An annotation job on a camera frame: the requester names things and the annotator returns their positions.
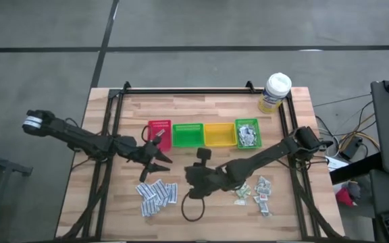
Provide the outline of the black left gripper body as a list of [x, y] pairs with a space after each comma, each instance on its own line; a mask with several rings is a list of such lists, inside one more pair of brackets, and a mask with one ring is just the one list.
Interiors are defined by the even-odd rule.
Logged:
[[142, 170], [139, 181], [144, 182], [149, 173], [149, 164], [153, 163], [152, 160], [155, 158], [154, 155], [156, 151], [159, 149], [158, 144], [161, 142], [160, 135], [157, 135], [152, 140], [147, 140], [144, 138], [145, 129], [142, 130], [141, 138], [145, 142], [145, 144], [138, 151], [138, 162], [144, 165], [144, 169]]

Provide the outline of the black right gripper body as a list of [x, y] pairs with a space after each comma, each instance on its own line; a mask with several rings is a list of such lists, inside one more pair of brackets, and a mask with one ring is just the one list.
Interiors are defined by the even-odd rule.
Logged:
[[222, 168], [207, 167], [211, 154], [212, 151], [208, 148], [198, 148], [197, 158], [201, 161], [184, 168], [186, 181], [192, 186], [188, 191], [188, 197], [191, 199], [203, 199], [221, 189]]

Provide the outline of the red plastic slotted basket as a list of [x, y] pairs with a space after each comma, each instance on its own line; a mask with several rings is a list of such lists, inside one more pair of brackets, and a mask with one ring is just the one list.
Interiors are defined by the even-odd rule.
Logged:
[[162, 152], [168, 152], [172, 148], [172, 122], [167, 120], [150, 120], [148, 122], [147, 138], [152, 140], [160, 135], [161, 142], [158, 144]]

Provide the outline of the green plastic slotted basket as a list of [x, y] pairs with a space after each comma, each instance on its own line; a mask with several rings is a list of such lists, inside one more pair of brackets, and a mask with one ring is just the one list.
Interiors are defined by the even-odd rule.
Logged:
[[172, 126], [172, 145], [174, 147], [204, 146], [203, 124], [174, 124]]
[[[240, 147], [240, 146], [239, 146], [239, 140], [240, 140], [240, 139], [239, 139], [239, 137], [238, 137], [238, 133], [239, 133], [238, 127], [239, 127], [240, 125], [244, 125], [244, 124], [246, 124], [246, 125], [252, 125], [252, 126], [255, 126], [255, 127], [256, 127], [256, 131], [257, 131], [257, 135], [256, 135], [257, 139], [256, 139], [256, 141], [259, 143], [259, 146], [258, 146], [258, 147]], [[237, 147], [238, 147], [239, 149], [257, 149], [257, 148], [262, 147], [261, 130], [260, 130], [260, 128], [259, 128], [259, 123], [258, 123], [258, 120], [257, 120], [257, 119], [255, 119], [255, 118], [250, 118], [250, 119], [236, 119], [236, 120], [235, 120], [235, 126], [236, 126], [236, 135], [237, 135]]]

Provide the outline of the yellow plastic slotted basket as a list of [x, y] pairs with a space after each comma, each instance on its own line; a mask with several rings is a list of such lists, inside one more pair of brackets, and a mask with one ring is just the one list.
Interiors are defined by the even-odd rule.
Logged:
[[205, 146], [236, 146], [237, 137], [234, 123], [204, 124]]

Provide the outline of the Lysol wipes canister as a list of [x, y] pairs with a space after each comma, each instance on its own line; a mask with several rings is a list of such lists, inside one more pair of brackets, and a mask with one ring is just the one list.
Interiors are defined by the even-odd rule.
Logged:
[[287, 97], [292, 88], [292, 80], [281, 72], [272, 74], [265, 83], [258, 101], [258, 108], [264, 113], [274, 112]]

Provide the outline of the white paper sheet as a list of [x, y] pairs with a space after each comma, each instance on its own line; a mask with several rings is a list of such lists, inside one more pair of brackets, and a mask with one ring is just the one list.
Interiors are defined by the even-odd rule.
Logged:
[[327, 160], [327, 166], [328, 166], [329, 172], [348, 165], [348, 163], [341, 161], [341, 160], [338, 160], [338, 159], [335, 159], [333, 157], [326, 157], [326, 160]]

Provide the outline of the red cloth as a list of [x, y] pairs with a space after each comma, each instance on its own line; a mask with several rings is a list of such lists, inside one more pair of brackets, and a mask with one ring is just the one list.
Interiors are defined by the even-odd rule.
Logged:
[[342, 203], [348, 207], [355, 206], [355, 202], [352, 200], [351, 195], [349, 194], [347, 188], [339, 189], [339, 191], [336, 193], [336, 200], [339, 203]]

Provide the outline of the black electronics box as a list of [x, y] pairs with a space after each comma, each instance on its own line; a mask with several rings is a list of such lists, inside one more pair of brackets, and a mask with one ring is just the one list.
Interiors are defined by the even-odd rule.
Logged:
[[362, 143], [363, 139], [361, 137], [353, 136], [344, 144], [342, 150], [339, 152], [339, 155], [346, 160], [352, 159]]

